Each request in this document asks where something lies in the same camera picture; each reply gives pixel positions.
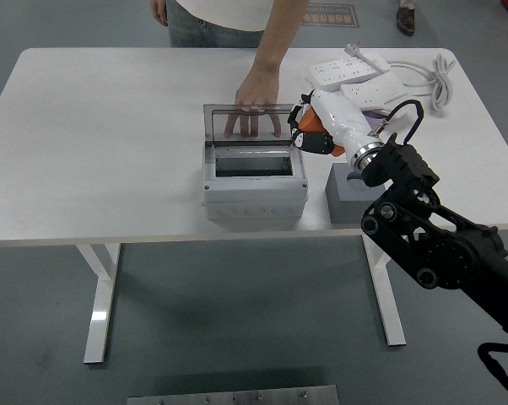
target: gray plastic box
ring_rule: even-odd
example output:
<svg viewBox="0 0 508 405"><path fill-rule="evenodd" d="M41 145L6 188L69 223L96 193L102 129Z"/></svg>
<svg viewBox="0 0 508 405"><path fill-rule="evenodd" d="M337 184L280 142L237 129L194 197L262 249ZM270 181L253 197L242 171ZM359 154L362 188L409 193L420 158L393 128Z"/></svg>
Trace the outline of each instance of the gray plastic box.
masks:
<svg viewBox="0 0 508 405"><path fill-rule="evenodd" d="M272 105L262 111L243 111L237 105L203 107L202 204L209 219L302 215L308 181L301 151L291 146L287 123L291 108ZM253 122L257 133L250 129Z"/></svg>

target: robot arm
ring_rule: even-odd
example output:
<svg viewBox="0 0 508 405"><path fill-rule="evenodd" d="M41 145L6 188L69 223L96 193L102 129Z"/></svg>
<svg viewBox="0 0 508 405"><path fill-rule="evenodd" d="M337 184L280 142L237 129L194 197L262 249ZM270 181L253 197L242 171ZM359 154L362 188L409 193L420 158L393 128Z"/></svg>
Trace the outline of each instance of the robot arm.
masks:
<svg viewBox="0 0 508 405"><path fill-rule="evenodd" d="M496 227L475 224L440 205L432 186L439 180L411 145L396 134L362 172L368 186L392 185L365 211L362 230L426 289L461 289L508 332L508 252ZM456 227L430 222L436 214ZM489 352L508 345L484 343L480 359L508 391L508 376Z"/></svg>
<svg viewBox="0 0 508 405"><path fill-rule="evenodd" d="M295 144L305 151L325 154L331 153L333 143L339 144L346 148L348 162L367 186L391 180L392 185L365 211L362 230L419 285L461 289L508 332L508 252L496 227L475 224L440 204L433 189L439 177L408 144L423 117L420 103L409 101L418 109L418 120L404 143L398 144L393 133L384 145L377 135L385 125L372 132L351 101L335 97L343 96L314 90L304 98L320 116L327 133L303 133L295 121L298 111L292 111L293 139L312 136L318 141ZM319 149L322 144L324 152ZM430 222L432 215L441 216L456 229L435 226ZM485 343L478 350L481 360L508 391L508 377L489 357L490 351L508 352L508 345Z"/></svg>

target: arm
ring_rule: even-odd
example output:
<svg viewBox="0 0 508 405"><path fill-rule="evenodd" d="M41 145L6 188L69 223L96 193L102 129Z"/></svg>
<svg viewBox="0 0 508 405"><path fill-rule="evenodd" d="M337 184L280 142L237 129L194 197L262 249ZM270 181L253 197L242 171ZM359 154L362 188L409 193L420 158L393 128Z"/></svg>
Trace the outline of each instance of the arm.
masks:
<svg viewBox="0 0 508 405"><path fill-rule="evenodd" d="M251 71L235 93L240 105L276 104L280 64L305 15L308 0L274 0Z"/></svg>

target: shoe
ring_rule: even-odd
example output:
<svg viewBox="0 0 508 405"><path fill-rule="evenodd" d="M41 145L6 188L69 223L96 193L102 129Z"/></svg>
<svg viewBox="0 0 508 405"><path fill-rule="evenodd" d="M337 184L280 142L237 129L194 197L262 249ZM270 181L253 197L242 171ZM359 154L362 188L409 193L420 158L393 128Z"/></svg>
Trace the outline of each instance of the shoe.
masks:
<svg viewBox="0 0 508 405"><path fill-rule="evenodd" d="M407 36L413 35L415 32L415 8L400 7L398 9L397 28Z"/></svg>

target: screw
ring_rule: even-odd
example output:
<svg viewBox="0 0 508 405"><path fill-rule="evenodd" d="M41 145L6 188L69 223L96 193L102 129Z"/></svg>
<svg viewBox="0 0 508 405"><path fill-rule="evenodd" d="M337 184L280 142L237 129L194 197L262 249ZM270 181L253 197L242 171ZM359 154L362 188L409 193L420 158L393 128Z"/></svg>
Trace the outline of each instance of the screw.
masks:
<svg viewBox="0 0 508 405"><path fill-rule="evenodd" d="M423 267L417 272L417 281L424 289L433 289L438 285L438 277L429 268Z"/></svg>
<svg viewBox="0 0 508 405"><path fill-rule="evenodd" d="M391 219L395 215L395 210L391 204L383 204L380 207L380 215L384 219Z"/></svg>
<svg viewBox="0 0 508 405"><path fill-rule="evenodd" d="M361 228L367 235L373 235L378 231L378 221L372 217L364 217L361 222Z"/></svg>

